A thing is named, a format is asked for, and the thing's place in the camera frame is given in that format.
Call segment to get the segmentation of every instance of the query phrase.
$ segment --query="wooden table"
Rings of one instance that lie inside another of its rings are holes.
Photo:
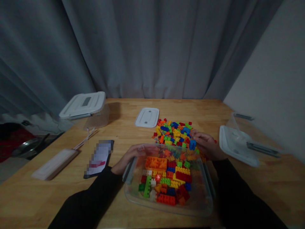
[[[60,150],[73,148],[87,133],[76,126],[64,133],[42,153],[0,186],[0,228],[47,228],[64,201],[87,189],[94,178],[83,179],[84,170],[99,140],[115,140],[109,165],[113,166],[133,144],[153,143],[154,130],[135,127],[134,121],[143,107],[160,109],[160,118],[189,122],[194,128],[219,137],[232,110],[218,100],[107,99],[109,124],[100,128],[82,148],[81,153],[51,181],[31,178],[32,173]],[[252,168],[230,158],[254,193],[262,198],[288,225],[305,219],[304,165],[291,155],[282,159],[265,157],[260,168]],[[207,162],[217,190],[217,176]],[[119,191],[98,228],[156,228],[220,226],[217,199],[209,218],[194,218],[165,213],[129,202],[123,188]]]

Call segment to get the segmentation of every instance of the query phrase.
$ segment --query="white cable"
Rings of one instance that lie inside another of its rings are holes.
[[[90,137],[91,137],[91,135],[94,133],[94,131],[95,131],[95,128],[93,128],[92,129],[92,131],[91,131],[91,133],[90,133],[90,131],[89,131],[89,128],[87,128],[87,131],[88,131],[88,135],[87,135],[87,137],[81,142],[81,143],[79,143],[77,146],[75,146],[73,149],[74,150],[78,150]]]

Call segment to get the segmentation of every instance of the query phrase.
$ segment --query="lid handle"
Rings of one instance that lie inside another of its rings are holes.
[[[249,142],[247,142],[247,147],[251,150],[254,150],[254,151],[269,155],[269,156],[280,158],[280,155],[279,155],[280,153],[276,150],[272,150],[270,148],[260,146],[257,144],[253,144],[253,143],[249,143]]]

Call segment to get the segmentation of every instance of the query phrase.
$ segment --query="gray curtain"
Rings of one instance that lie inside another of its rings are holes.
[[[0,113],[95,91],[223,99],[281,2],[0,1]]]

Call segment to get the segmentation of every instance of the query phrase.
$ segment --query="finger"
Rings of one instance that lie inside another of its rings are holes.
[[[205,134],[205,133],[202,133],[202,132],[197,132],[195,134],[195,137],[203,138],[206,141],[209,140],[209,139],[213,139],[213,137],[211,135],[208,135],[208,134]]]

